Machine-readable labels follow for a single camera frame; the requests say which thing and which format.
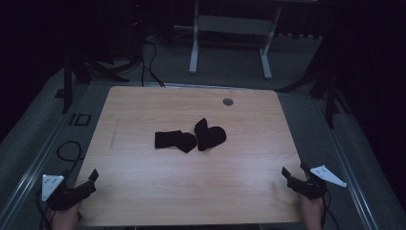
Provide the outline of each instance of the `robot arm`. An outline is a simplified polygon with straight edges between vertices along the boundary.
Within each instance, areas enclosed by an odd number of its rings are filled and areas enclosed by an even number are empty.
[[[57,186],[56,190],[46,200],[48,206],[53,210],[67,210],[74,206],[76,203],[83,199],[86,199],[91,194],[96,192],[95,182],[98,179],[99,174],[96,170],[93,170],[89,176],[89,180],[75,189],[67,189],[66,181],[62,181]]]
[[[307,164],[302,163],[301,168],[304,170],[307,181],[302,181],[293,177],[285,167],[282,168],[282,175],[287,179],[287,187],[291,188],[296,193],[307,196],[309,199],[325,196],[327,191],[325,180],[311,173]]]

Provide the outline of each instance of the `wire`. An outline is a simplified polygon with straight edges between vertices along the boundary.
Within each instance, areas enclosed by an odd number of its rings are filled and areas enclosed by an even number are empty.
[[[155,57],[156,57],[156,53],[157,53],[157,49],[156,46],[152,43],[146,40],[146,44],[150,45],[153,47],[154,52],[151,58],[151,61],[149,62],[148,67],[146,67],[146,62],[143,56],[141,56],[141,62],[143,63],[143,72],[141,74],[141,85],[144,86],[144,74],[146,69],[148,70],[149,74],[152,76],[153,79],[155,79],[155,81],[157,81],[159,83],[159,85],[161,87],[165,87],[164,83],[158,79],[158,77],[152,72],[152,62],[154,61]]]
[[[52,223],[52,221],[54,220],[54,217],[55,217],[55,215],[56,215],[56,212],[57,212],[57,210],[54,210],[54,214],[53,214],[52,217],[51,217],[50,223]]]
[[[42,187],[39,187],[39,189],[36,191],[36,194],[35,194],[35,205],[36,205],[36,208],[38,209],[39,214],[41,215],[41,220],[39,222],[39,230],[42,230],[42,226],[43,226],[44,222],[45,222],[45,228],[48,230],[52,230],[51,222],[48,221],[47,216],[45,215],[45,212],[44,212],[41,204],[39,203],[39,196],[41,194],[41,189],[42,189]]]
[[[329,215],[331,216],[331,218],[332,218],[332,221],[334,222],[335,228],[336,228],[337,230],[340,230],[340,226],[338,225],[337,219],[336,219],[335,216],[332,214],[332,212],[329,210],[329,206],[330,206],[331,200],[332,200],[332,198],[331,198],[331,193],[330,193],[329,190],[327,190],[327,193],[328,193],[328,196],[329,196],[328,205],[326,205],[326,200],[325,200],[325,198],[322,197],[323,205],[324,205],[324,213],[323,213],[323,217],[322,217],[322,227],[323,227],[324,224],[325,224],[326,214],[329,214]]]
[[[60,154],[60,149],[62,149],[62,147],[66,146],[66,145],[68,145],[68,144],[71,144],[71,143],[72,143],[72,144],[75,144],[76,146],[78,146],[78,149],[79,149],[78,155],[77,155],[77,158],[76,158],[76,159],[68,159],[68,158],[63,157],[63,156]],[[79,161],[81,161],[81,160],[84,159],[84,157],[80,157],[80,156],[81,156],[81,145],[80,145],[79,142],[77,142],[77,141],[67,141],[67,142],[63,143],[62,145],[60,145],[60,146],[57,148],[57,150],[56,150],[56,155],[57,155],[57,157],[59,157],[59,159],[61,159],[61,160],[63,160],[63,161],[73,162],[73,163],[74,163],[74,164],[72,165],[71,170],[69,171],[69,175],[70,175],[70,174],[72,173],[72,171],[75,169],[77,163],[78,163]]]

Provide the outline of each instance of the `black sock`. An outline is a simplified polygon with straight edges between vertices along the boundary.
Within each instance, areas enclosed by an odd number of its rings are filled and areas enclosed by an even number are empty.
[[[155,132],[155,148],[162,149],[168,147],[178,147],[185,153],[190,152],[196,147],[196,138],[188,132],[182,131],[169,131],[169,132]]]
[[[194,134],[196,134],[199,151],[216,147],[227,139],[224,129],[220,126],[208,127],[206,118],[196,124]]]

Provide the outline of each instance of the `wooden table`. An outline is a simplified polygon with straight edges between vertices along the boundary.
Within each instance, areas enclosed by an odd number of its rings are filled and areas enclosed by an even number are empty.
[[[225,105],[230,98],[233,105]],[[156,149],[156,131],[206,118],[227,140],[189,153]],[[77,185],[97,169],[97,191],[82,203],[83,226],[200,225],[301,221],[285,166],[300,159],[273,91],[113,87]]]

